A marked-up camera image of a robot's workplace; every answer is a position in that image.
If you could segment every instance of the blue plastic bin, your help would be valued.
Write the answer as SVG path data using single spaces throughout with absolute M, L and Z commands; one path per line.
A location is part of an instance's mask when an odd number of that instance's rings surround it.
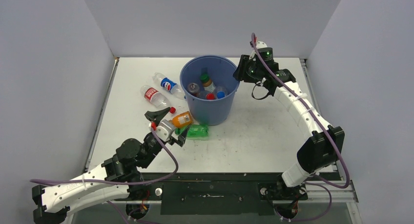
M 227 119 L 239 82 L 233 78 L 236 70 L 233 62 L 220 56 L 200 56 L 190 60 L 181 70 L 180 83 L 186 94 L 191 115 L 201 124 L 218 125 Z M 207 73 L 216 86 L 224 86 L 228 95 L 218 100 L 203 100 L 187 91 L 191 82 L 203 86 L 200 75 Z

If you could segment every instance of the plastic bottle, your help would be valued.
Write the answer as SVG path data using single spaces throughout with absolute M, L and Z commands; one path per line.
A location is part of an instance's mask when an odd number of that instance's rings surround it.
M 207 125 L 196 125 L 191 124 L 190 129 L 188 129 L 187 139 L 191 140 L 207 140 L 208 139 L 208 126 Z M 187 127 L 177 128 L 175 129 L 175 134 L 179 135 L 183 132 Z
M 213 92 L 216 86 L 214 85 L 213 81 L 210 79 L 208 74 L 202 74 L 200 76 L 200 81 L 203 84 L 204 90 L 207 90 L 209 92 Z
M 182 113 L 178 116 L 175 116 L 172 120 L 171 123 L 176 127 L 176 128 L 182 128 L 184 126 L 190 125 L 191 123 L 193 123 L 193 118 L 190 115 L 190 112 L 187 111 L 185 113 Z
M 190 94 L 197 97 L 198 93 L 200 93 L 200 86 L 195 82 L 192 82 L 187 86 L 187 90 Z
M 170 101 L 163 94 L 158 92 L 155 88 L 144 85 L 141 87 L 141 93 L 145 99 L 147 99 L 151 104 L 155 105 L 157 108 L 167 108 L 171 107 Z M 174 113 L 175 108 L 171 107 L 170 113 Z
M 213 93 L 206 91 L 206 90 L 198 93 L 198 98 L 203 99 L 203 100 L 215 100 L 216 99 Z
M 214 95 L 217 99 L 224 98 L 227 95 L 227 89 L 223 86 L 217 86 L 216 89 L 214 89 Z
M 168 79 L 164 74 L 155 73 L 152 80 L 175 97 L 184 100 L 186 95 L 184 94 L 182 87 Z

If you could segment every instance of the white table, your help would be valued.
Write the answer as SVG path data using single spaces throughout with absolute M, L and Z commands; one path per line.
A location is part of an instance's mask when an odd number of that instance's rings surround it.
M 146 111 L 157 110 L 140 93 L 144 84 L 162 92 L 177 109 L 188 111 L 186 101 L 162 90 L 150 78 L 154 72 L 165 74 L 179 83 L 183 66 L 191 58 L 120 58 L 110 94 L 104 109 L 99 133 L 93 148 L 89 168 L 94 168 L 115 154 L 115 149 L 128 138 L 142 142 L 149 132 Z M 239 58 L 229 58 L 236 65 Z M 275 58 L 281 69 L 289 69 L 301 89 L 309 93 L 298 58 Z M 168 145 L 177 158 L 178 172 L 195 173 L 263 173 L 284 172 L 296 160 L 296 152 L 306 139 L 286 109 L 272 96 L 253 99 L 253 84 L 240 83 L 227 120 L 209 129 L 208 141 L 187 140 L 184 147 Z M 266 90 L 256 88 L 261 97 Z M 147 169 L 141 172 L 171 172 L 174 163 L 162 150 Z M 333 172 L 329 166 L 323 172 Z

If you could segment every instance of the screw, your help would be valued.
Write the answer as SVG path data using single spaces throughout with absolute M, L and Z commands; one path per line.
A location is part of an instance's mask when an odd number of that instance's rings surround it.
M 265 187 L 263 187 L 262 189 L 260 189 L 260 194 L 262 194 L 262 195 L 266 195 L 266 191 L 267 191 L 267 189 L 265 188 Z
M 161 196 L 162 193 L 163 193 L 163 190 L 161 188 L 155 189 L 155 195 L 156 196 Z

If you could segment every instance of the white wall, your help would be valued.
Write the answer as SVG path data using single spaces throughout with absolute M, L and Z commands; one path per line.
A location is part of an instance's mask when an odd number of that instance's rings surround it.
M 308 60 L 364 224 L 414 223 L 413 0 L 341 0 Z
M 275 56 L 307 58 L 340 0 L 85 1 L 116 56 L 235 57 L 254 31 Z
M 33 223 L 30 178 L 81 173 L 113 62 L 84 0 L 0 0 L 0 223 Z

